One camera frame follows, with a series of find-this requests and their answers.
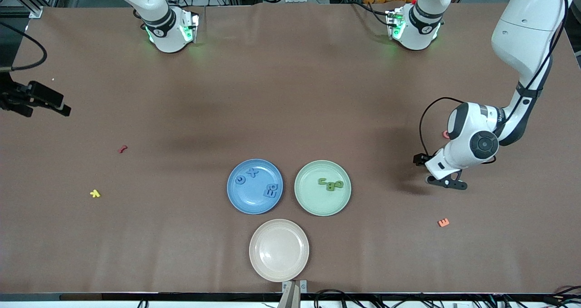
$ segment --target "blue plate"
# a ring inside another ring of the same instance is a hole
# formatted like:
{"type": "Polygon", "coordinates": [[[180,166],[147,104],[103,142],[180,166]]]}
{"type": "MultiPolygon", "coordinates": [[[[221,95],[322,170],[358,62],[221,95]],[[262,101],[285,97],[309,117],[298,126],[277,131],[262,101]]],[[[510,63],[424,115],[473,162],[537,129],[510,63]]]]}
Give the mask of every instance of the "blue plate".
{"type": "Polygon", "coordinates": [[[247,214],[266,213],[282,196],[282,175],[263,159],[249,159],[234,168],[226,187],[230,202],[247,214]]]}

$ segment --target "brown table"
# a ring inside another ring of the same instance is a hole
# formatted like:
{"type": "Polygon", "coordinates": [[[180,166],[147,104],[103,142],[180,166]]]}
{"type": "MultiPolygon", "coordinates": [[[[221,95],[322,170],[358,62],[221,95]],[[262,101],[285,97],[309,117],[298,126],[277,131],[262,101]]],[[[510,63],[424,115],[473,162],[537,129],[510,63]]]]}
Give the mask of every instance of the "brown table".
{"type": "MultiPolygon", "coordinates": [[[[270,219],[309,236],[299,278],[311,291],[581,283],[581,73],[566,37],[527,133],[495,164],[468,169],[467,191],[429,186],[411,163],[432,100],[508,104],[517,73],[490,46],[502,10],[452,5],[440,38],[411,52],[349,5],[199,9],[198,42],[164,54],[130,9],[47,8],[28,32],[48,61],[13,77],[62,92],[73,111],[0,115],[1,291],[276,291],[248,258],[270,219]],[[230,171],[251,158],[285,180],[262,215],[226,196],[230,171]],[[332,217],[310,215],[293,195],[315,159],[351,177],[351,201],[332,217]]],[[[38,55],[25,41],[16,63],[38,55]]],[[[428,113],[429,150],[444,144],[454,106],[428,113]]]]}

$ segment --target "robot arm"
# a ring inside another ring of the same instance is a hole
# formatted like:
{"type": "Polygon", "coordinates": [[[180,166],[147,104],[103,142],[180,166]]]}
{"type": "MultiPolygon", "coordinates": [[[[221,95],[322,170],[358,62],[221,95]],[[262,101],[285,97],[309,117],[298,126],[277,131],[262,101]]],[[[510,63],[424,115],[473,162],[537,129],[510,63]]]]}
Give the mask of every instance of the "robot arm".
{"type": "MultiPolygon", "coordinates": [[[[463,103],[452,111],[448,119],[450,142],[433,157],[422,157],[419,164],[425,164],[432,174],[428,183],[465,189],[466,185],[458,178],[452,179],[450,174],[490,160],[499,146],[508,146],[523,136],[531,110],[550,71],[550,47],[571,3],[571,0],[567,1],[510,0],[492,34],[492,48],[501,60],[519,72],[512,100],[503,108],[463,103]]],[[[415,27],[406,30],[418,32],[415,27]]],[[[421,43],[418,48],[429,44],[427,40],[423,41],[429,38],[429,34],[414,37],[414,44],[421,43]]],[[[406,40],[398,41],[407,47],[409,42],[406,40]]]]}
{"type": "Polygon", "coordinates": [[[175,53],[193,41],[198,16],[166,0],[124,0],[133,6],[145,24],[149,40],[164,53],[175,53]]]}

